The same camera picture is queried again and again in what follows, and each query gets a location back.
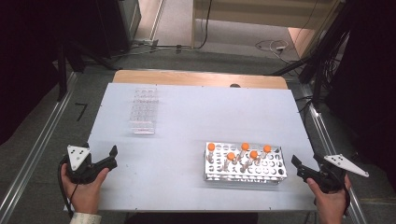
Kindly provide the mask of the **beige wooden furniture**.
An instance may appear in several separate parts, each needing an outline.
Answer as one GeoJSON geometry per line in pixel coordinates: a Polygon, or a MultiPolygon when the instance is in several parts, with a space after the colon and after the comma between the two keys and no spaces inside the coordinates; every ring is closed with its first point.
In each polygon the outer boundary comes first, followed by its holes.
{"type": "Polygon", "coordinates": [[[331,23],[343,0],[193,0],[192,20],[205,19],[319,29],[331,23]]]}

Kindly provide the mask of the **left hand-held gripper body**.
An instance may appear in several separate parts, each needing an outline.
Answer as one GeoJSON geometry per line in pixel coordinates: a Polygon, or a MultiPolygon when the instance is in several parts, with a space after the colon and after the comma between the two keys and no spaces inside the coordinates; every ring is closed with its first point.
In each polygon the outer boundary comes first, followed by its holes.
{"type": "Polygon", "coordinates": [[[61,166],[66,163],[66,174],[74,184],[86,185],[93,182],[102,171],[92,162],[92,154],[88,145],[66,148],[66,154],[61,160],[61,166]]]}

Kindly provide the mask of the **black cabinet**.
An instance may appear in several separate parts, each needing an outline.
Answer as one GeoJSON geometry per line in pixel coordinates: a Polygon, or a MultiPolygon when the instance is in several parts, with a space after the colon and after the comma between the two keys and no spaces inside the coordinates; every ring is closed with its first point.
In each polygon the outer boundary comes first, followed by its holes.
{"type": "Polygon", "coordinates": [[[104,28],[107,57],[131,49],[141,21],[138,0],[95,0],[104,28]]]}

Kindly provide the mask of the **aluminium floor rail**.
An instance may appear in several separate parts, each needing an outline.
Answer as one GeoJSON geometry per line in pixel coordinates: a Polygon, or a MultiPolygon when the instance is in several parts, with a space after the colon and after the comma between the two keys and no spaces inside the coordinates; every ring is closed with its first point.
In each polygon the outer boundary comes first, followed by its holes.
{"type": "MultiPolygon", "coordinates": [[[[318,134],[318,138],[320,139],[321,149],[316,149],[316,152],[320,154],[325,161],[337,168],[348,171],[350,174],[369,177],[370,175],[368,172],[363,171],[355,163],[348,160],[345,156],[336,151],[321,113],[315,109],[313,102],[309,103],[309,100],[313,100],[314,98],[314,93],[311,91],[310,86],[308,84],[302,84],[301,92],[307,101],[304,111],[313,120],[315,131],[318,134]]],[[[361,210],[361,204],[354,189],[350,189],[349,194],[350,205],[347,209],[347,212],[352,222],[354,224],[368,224],[367,219],[361,210]]]]}
{"type": "Polygon", "coordinates": [[[72,72],[67,77],[67,84],[70,89],[59,102],[56,102],[50,107],[50,113],[45,119],[45,123],[40,128],[39,135],[33,142],[32,147],[29,150],[29,154],[24,160],[21,168],[16,173],[15,178],[10,183],[9,188],[5,191],[4,197],[0,200],[0,224],[7,224],[10,220],[18,201],[25,191],[31,176],[38,165],[38,162],[43,155],[65,108],[67,107],[77,81],[77,74],[72,72]]]}

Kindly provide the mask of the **person's left hand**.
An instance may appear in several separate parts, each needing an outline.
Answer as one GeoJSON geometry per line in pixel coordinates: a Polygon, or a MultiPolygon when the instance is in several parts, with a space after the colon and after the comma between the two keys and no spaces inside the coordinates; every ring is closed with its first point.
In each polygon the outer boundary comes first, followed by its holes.
{"type": "Polygon", "coordinates": [[[71,182],[66,174],[67,164],[61,166],[61,179],[66,197],[77,213],[96,215],[100,202],[100,191],[104,183],[108,168],[104,168],[90,184],[77,185],[71,182]]]}

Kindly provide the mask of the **clear plastic tube rack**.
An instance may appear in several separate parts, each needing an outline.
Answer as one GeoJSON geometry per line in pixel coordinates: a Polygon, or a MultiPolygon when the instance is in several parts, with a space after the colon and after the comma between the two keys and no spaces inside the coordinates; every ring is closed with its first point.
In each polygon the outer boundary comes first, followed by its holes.
{"type": "Polygon", "coordinates": [[[154,134],[158,115],[156,88],[137,88],[134,92],[130,122],[134,134],[154,134]]]}

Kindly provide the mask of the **person's right hand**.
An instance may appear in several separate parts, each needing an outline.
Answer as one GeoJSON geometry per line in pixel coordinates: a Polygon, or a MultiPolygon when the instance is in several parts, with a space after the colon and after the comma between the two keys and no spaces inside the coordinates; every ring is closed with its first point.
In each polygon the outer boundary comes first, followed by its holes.
{"type": "Polygon", "coordinates": [[[312,178],[306,179],[308,187],[316,197],[320,224],[342,224],[343,215],[347,207],[347,192],[351,187],[348,176],[345,176],[346,189],[335,193],[324,193],[312,178]]]}

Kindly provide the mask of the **dark curtain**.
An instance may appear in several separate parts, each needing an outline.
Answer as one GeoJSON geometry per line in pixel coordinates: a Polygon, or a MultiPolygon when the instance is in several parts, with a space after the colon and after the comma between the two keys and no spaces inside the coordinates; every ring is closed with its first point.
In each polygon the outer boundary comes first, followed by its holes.
{"type": "Polygon", "coordinates": [[[68,25],[87,2],[0,0],[0,145],[60,82],[60,54],[84,69],[68,25]]]}
{"type": "Polygon", "coordinates": [[[357,0],[326,105],[396,190],[396,0],[357,0]]]}

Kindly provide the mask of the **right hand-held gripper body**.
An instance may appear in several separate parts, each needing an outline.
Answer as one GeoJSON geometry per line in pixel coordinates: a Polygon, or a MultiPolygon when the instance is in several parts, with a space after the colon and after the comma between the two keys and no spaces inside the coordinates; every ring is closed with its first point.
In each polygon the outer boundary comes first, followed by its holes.
{"type": "Polygon", "coordinates": [[[312,178],[319,185],[324,193],[338,191],[345,185],[345,176],[347,172],[368,177],[369,173],[362,170],[355,163],[344,157],[342,154],[322,156],[325,164],[319,170],[309,170],[308,178],[312,178]]]}

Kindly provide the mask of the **metal test tube rack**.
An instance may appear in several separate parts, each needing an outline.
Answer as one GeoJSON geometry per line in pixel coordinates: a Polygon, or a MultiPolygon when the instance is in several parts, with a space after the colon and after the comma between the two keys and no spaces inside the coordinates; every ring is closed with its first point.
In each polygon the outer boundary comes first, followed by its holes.
{"type": "Polygon", "coordinates": [[[206,181],[223,181],[223,182],[250,182],[250,183],[263,183],[278,184],[283,181],[287,175],[286,165],[283,159],[282,148],[278,146],[271,146],[272,150],[267,154],[266,158],[261,161],[260,165],[256,165],[255,161],[246,169],[244,173],[240,171],[243,164],[248,160],[249,152],[256,150],[258,158],[262,153],[262,148],[265,144],[249,144],[249,150],[238,162],[231,164],[229,170],[224,172],[222,166],[226,155],[233,152],[235,157],[239,154],[242,143],[222,143],[222,142],[207,142],[205,149],[205,180],[206,181]],[[206,159],[207,145],[209,143],[215,144],[213,152],[213,163],[209,163],[206,159]]]}

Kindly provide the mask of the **black stand post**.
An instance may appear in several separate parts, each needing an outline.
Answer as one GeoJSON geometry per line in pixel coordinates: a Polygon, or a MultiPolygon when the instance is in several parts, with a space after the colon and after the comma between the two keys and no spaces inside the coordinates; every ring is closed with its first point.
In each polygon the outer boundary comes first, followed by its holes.
{"type": "Polygon", "coordinates": [[[61,102],[67,92],[66,64],[64,55],[64,45],[58,45],[58,73],[59,73],[59,96],[58,101],[61,102]]]}

